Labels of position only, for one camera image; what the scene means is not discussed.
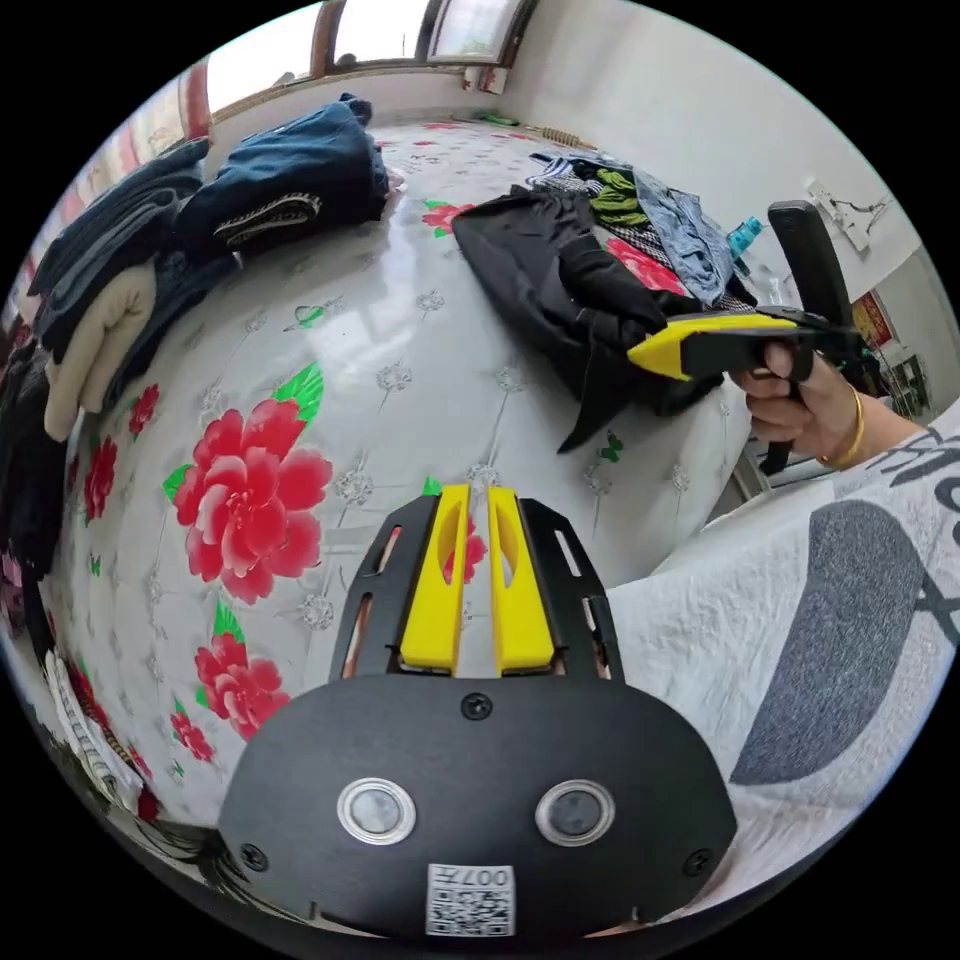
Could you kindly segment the person's right hand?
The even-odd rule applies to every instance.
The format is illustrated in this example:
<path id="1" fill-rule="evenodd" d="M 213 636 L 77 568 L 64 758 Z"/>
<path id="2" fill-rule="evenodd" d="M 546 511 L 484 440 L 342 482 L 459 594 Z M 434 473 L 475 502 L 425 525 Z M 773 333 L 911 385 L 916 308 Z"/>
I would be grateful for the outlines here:
<path id="1" fill-rule="evenodd" d="M 733 375 L 745 395 L 753 434 L 768 444 L 790 444 L 834 467 L 850 466 L 865 433 L 861 396 L 818 353 L 801 378 L 800 359 L 799 350 L 773 344 L 763 366 Z"/>

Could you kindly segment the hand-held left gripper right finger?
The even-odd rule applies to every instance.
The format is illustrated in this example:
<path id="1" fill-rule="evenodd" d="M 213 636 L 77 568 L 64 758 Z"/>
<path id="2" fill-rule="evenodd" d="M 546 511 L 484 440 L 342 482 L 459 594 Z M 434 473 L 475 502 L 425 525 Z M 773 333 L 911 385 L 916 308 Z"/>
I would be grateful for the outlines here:
<path id="1" fill-rule="evenodd" d="M 520 503 L 513 490 L 488 490 L 488 526 L 496 670 L 499 674 L 548 672 L 555 645 Z"/>

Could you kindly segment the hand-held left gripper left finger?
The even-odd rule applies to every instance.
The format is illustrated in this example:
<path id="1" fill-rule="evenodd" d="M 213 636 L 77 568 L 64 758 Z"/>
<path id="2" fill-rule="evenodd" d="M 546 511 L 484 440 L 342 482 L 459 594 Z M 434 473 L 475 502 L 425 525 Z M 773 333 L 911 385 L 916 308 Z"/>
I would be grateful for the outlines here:
<path id="1" fill-rule="evenodd" d="M 433 512 L 400 644 L 408 670 L 456 670 L 462 623 L 469 488 L 448 485 L 427 498 Z"/>

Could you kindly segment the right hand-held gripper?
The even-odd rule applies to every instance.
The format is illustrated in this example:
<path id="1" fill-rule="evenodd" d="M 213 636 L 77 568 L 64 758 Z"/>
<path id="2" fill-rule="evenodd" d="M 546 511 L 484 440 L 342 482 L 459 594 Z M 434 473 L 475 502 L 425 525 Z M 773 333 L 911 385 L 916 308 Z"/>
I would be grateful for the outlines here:
<path id="1" fill-rule="evenodd" d="M 866 391 L 869 351 L 856 328 L 798 308 L 678 316 L 628 350 L 627 359 L 648 373 L 687 382 L 720 372 L 755 370 L 764 365 L 771 343 L 800 351 L 797 372 L 801 378 L 809 374 L 811 355 L 818 353 L 859 394 Z"/>

